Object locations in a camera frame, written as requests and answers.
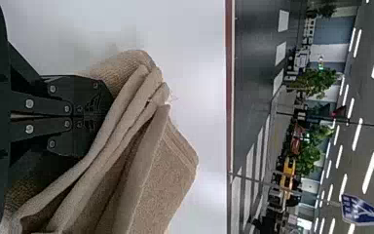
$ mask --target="tree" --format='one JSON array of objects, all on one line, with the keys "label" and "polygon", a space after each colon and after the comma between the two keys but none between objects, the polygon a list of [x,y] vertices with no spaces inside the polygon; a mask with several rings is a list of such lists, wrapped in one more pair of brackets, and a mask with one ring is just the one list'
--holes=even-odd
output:
[{"label": "tree", "polygon": [[327,1],[327,3],[317,9],[308,10],[306,12],[306,18],[315,19],[317,16],[321,16],[326,19],[330,19],[333,14],[336,13],[336,5],[331,4],[333,1]]},{"label": "tree", "polygon": [[301,176],[308,176],[315,170],[315,161],[320,159],[322,152],[318,149],[324,139],[333,135],[327,126],[314,125],[306,131],[309,138],[302,141],[301,153],[297,157],[296,171]]},{"label": "tree", "polygon": [[324,98],[324,91],[336,82],[336,70],[325,68],[323,70],[307,69],[305,73],[290,83],[289,90],[306,92],[307,97],[318,95],[318,99]]},{"label": "tree", "polygon": [[309,134],[309,141],[312,145],[318,146],[324,139],[332,137],[333,130],[324,125],[313,125],[307,134]]},{"label": "tree", "polygon": [[336,6],[332,4],[326,4],[318,9],[318,15],[323,18],[330,19],[336,12]]},{"label": "tree", "polygon": [[315,161],[320,159],[322,152],[311,142],[304,141],[302,150],[296,161],[296,172],[308,176],[315,170]]}]

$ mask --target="folded fabric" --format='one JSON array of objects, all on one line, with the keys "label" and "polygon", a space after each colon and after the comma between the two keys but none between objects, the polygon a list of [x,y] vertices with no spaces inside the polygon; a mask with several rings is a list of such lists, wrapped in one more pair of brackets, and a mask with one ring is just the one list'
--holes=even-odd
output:
[{"label": "folded fabric", "polygon": [[80,74],[102,79],[116,97],[92,147],[20,208],[7,200],[16,211],[6,211],[0,233],[164,233],[198,158],[168,117],[160,69],[132,51]]}]

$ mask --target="pedestrian crossing sign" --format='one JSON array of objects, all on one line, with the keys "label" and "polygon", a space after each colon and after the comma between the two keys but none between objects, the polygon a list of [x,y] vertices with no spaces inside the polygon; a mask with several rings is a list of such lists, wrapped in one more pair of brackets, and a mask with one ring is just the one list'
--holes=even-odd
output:
[{"label": "pedestrian crossing sign", "polygon": [[356,226],[374,226],[374,207],[348,194],[342,195],[342,217]]}]

